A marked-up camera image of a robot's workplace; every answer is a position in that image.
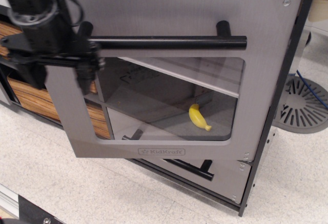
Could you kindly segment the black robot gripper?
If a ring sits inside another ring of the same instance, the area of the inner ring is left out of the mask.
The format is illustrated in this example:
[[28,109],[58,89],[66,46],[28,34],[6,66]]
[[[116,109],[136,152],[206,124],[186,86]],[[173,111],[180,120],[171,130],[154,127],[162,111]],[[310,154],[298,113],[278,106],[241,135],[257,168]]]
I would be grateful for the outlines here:
[[10,59],[22,78],[45,87],[46,65],[75,68],[83,95],[94,91],[96,70],[103,65],[98,44],[90,41],[93,25],[84,21],[77,0],[8,0],[10,20],[22,33],[6,37]]

